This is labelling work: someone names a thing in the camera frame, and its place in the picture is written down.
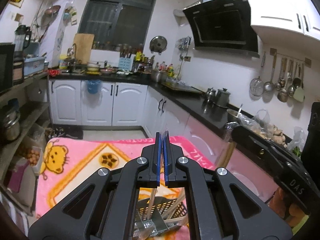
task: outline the blender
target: blender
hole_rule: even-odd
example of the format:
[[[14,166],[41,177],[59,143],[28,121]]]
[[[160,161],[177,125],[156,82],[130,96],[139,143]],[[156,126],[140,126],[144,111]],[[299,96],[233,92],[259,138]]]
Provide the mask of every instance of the blender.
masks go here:
[[[30,45],[31,40],[31,30],[30,27],[25,25],[20,25],[15,31],[14,39],[14,54],[13,54],[13,73],[12,81],[13,85],[21,84],[24,81],[24,60],[23,60],[23,50]]]

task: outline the cutting board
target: cutting board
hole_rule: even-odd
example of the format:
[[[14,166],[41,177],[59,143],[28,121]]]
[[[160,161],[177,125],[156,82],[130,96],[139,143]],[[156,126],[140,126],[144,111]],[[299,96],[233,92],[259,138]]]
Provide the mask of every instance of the cutting board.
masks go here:
[[[82,64],[87,64],[90,60],[93,39],[94,34],[87,33],[77,33],[73,39],[73,43],[77,45],[76,59],[81,60]]]

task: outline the window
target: window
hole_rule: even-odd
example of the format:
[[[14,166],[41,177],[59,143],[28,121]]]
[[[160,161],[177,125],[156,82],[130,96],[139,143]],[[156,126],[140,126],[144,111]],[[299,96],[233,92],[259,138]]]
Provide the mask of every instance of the window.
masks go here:
[[[80,33],[94,34],[96,49],[118,44],[138,48],[144,43],[155,0],[89,0]]]

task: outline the hanging strainer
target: hanging strainer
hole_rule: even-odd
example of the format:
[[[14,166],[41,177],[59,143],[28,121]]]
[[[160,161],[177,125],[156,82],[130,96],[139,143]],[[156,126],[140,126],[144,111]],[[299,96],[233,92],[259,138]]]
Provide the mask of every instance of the hanging strainer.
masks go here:
[[[265,65],[265,62],[266,62],[266,52],[264,52],[264,54],[263,54],[260,75],[258,76],[258,78],[254,78],[250,82],[250,93],[256,97],[259,97],[263,94],[264,82],[262,81],[260,76],[262,75],[262,71],[263,71],[263,67]]]

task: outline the kitchen counter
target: kitchen counter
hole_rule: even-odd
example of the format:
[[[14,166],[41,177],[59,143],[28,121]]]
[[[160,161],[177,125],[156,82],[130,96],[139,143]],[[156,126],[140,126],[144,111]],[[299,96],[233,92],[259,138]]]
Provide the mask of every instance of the kitchen counter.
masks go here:
[[[177,104],[221,138],[223,136],[224,125],[228,122],[227,109],[215,106],[213,104],[206,104],[202,95],[174,92],[161,84],[155,83],[150,79],[145,79],[140,76],[121,76],[116,74],[100,76],[85,74],[61,74],[55,77],[50,77],[50,79],[101,80],[104,82],[125,82],[148,85]],[[236,110],[236,108],[232,105],[229,105],[229,107]]]

